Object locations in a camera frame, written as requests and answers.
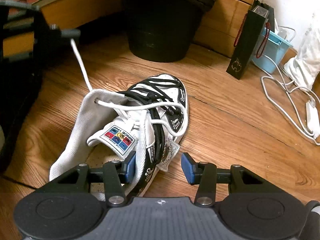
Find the sneaker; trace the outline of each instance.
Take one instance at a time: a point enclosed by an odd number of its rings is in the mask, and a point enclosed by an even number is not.
[[[159,169],[167,171],[179,151],[178,143],[188,126],[186,89],[178,78],[160,74],[127,91],[93,90],[76,45],[71,44],[90,92],[81,104],[66,149],[50,169],[50,180],[80,163],[101,167],[129,158],[134,172],[124,185],[125,194],[142,196]],[[99,199],[104,196],[97,194],[103,187],[91,191]]]

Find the white cable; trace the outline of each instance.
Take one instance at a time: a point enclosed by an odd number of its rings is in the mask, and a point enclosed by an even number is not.
[[[71,39],[71,42],[70,42],[70,43],[71,43],[71,47],[72,47],[72,49],[73,49],[73,52],[74,52],[74,54],[76,55],[76,58],[77,58],[77,60],[78,60],[78,62],[79,62],[79,65],[80,65],[80,68],[81,68],[81,71],[82,71],[82,75],[83,75],[83,77],[84,77],[84,81],[85,81],[85,83],[86,83],[89,91],[92,91],[93,89],[92,89],[92,86],[91,86],[91,84],[90,84],[90,82],[89,82],[88,74],[87,74],[87,72],[86,72],[86,70],[85,70],[85,67],[84,67],[84,64],[83,64],[81,55],[80,55],[80,53],[79,53],[79,51],[78,51],[76,42],[75,42],[74,39]]]
[[[263,87],[263,90],[264,90],[264,93],[265,93],[267,99],[268,99],[272,104],[274,104],[274,105],[290,120],[290,122],[292,122],[292,124],[298,129],[298,131],[299,131],[302,135],[304,135],[304,136],[307,137],[308,139],[312,140],[317,146],[319,146],[320,143],[318,143],[318,142],[313,138],[314,133],[313,133],[313,132],[310,133],[310,132],[305,128],[305,126],[303,125],[303,123],[302,123],[302,121],[301,121],[301,118],[300,118],[300,115],[299,115],[299,112],[298,112],[298,110],[297,110],[297,108],[296,108],[296,106],[295,106],[295,104],[294,104],[294,102],[293,102],[293,100],[292,100],[292,98],[291,98],[291,96],[290,96],[290,93],[292,93],[292,92],[294,92],[295,90],[299,89],[299,90],[303,91],[304,93],[306,93],[311,100],[314,100],[314,98],[307,92],[307,91],[309,91],[309,92],[311,92],[313,95],[316,96],[318,102],[320,103],[320,100],[319,100],[318,96],[317,96],[313,91],[311,91],[310,89],[305,88],[305,87],[301,87],[301,86],[297,86],[297,87],[295,87],[295,88],[293,88],[293,89],[291,89],[291,90],[288,90],[287,85],[290,85],[290,84],[292,84],[293,82],[291,81],[291,82],[289,82],[289,83],[285,83],[284,77],[283,77],[283,75],[282,75],[282,73],[281,73],[278,65],[277,65],[270,57],[268,57],[268,56],[266,56],[266,55],[263,55],[263,56],[266,57],[267,59],[269,59],[269,60],[276,66],[276,68],[277,68],[277,70],[278,70],[278,72],[279,72],[279,74],[280,74],[280,76],[281,76],[281,79],[282,79],[282,81],[283,81],[283,83],[281,83],[279,80],[275,79],[271,74],[269,74],[268,72],[266,72],[265,70],[262,69],[262,71],[264,71],[264,72],[268,75],[268,76],[262,76],[262,77],[261,77],[261,84],[262,84],[262,87]],[[266,87],[265,87],[264,79],[270,79],[270,80],[278,83],[278,84],[281,86],[281,88],[285,91],[287,97],[289,98],[289,100],[290,100],[290,102],[291,102],[291,104],[292,104],[292,106],[293,106],[293,108],[294,108],[294,110],[295,110],[295,113],[296,113],[296,115],[297,115],[297,118],[298,118],[299,123],[300,123],[301,127],[303,128],[303,130],[296,124],[296,122],[289,116],[289,114],[288,114],[281,106],[279,106],[272,98],[270,98],[270,96],[268,95],[267,89],[266,89]]]
[[[295,38],[297,32],[296,32],[296,30],[294,28],[286,27],[286,26],[280,26],[280,25],[278,25],[278,27],[285,28],[285,29],[290,29],[290,30],[294,31],[294,34],[293,34],[292,38],[289,40],[289,42],[291,42]]]
[[[84,77],[84,81],[89,89],[89,91],[92,91],[92,86],[90,84],[89,78],[88,78],[88,74],[87,71],[85,70],[81,55],[78,51],[78,48],[76,46],[76,42],[74,41],[74,39],[71,39],[70,41],[71,43],[71,47],[73,49],[74,54],[76,55],[76,58],[78,60],[78,63],[80,65],[83,77]],[[149,104],[149,105],[143,105],[143,106],[123,106],[123,105],[117,105],[117,104],[113,104],[113,103],[107,103],[107,102],[103,102],[99,99],[96,99],[95,102],[101,106],[105,106],[105,107],[109,107],[109,108],[113,108],[118,115],[121,118],[129,118],[129,115],[126,112],[121,112],[121,111],[139,111],[139,110],[147,110],[147,109],[151,109],[151,108],[155,108],[158,106],[175,106],[181,109],[182,114],[183,114],[183,122],[182,122],[182,130],[180,132],[175,132],[172,130],[172,128],[170,127],[168,122],[165,122],[163,120],[160,119],[151,119],[151,123],[152,124],[161,124],[164,127],[166,127],[166,129],[168,130],[168,132],[174,136],[174,137],[178,137],[183,135],[188,127],[188,113],[187,110],[185,109],[185,107],[182,104],[179,103],[175,103],[175,102],[159,102],[159,103],[153,103],[153,104]]]

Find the fabric tag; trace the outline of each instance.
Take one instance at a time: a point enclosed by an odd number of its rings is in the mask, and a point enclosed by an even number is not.
[[[175,155],[179,151],[179,149],[180,149],[179,144],[166,138],[165,139],[165,146],[164,146],[164,153],[162,155],[162,160],[157,165],[157,167],[161,171],[168,171],[168,166],[169,166],[171,160],[175,157]]]
[[[110,146],[121,159],[127,157],[138,141],[130,135],[130,133],[116,125],[109,128],[100,138],[106,141],[108,146]]]

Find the white plastic bag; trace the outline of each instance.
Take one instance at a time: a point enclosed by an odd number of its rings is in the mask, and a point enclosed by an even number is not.
[[[320,18],[313,14],[310,28],[305,32],[298,54],[285,65],[287,74],[298,86],[312,89],[320,72]]]

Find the light blue basket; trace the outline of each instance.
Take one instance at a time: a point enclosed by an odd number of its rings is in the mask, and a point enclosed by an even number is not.
[[[263,38],[266,34],[266,28],[262,31],[260,34],[257,44],[254,48],[254,54],[252,56],[252,61],[257,65],[258,67],[264,69],[267,71],[269,74],[272,74],[276,66],[266,57],[261,56],[260,58],[256,57],[257,50],[263,41]],[[266,44],[266,48],[264,49],[263,54],[270,57],[277,65],[279,65],[280,61],[284,57],[284,54],[287,52],[289,48],[291,48],[292,45],[290,42],[284,40],[274,32],[270,31],[269,39]]]

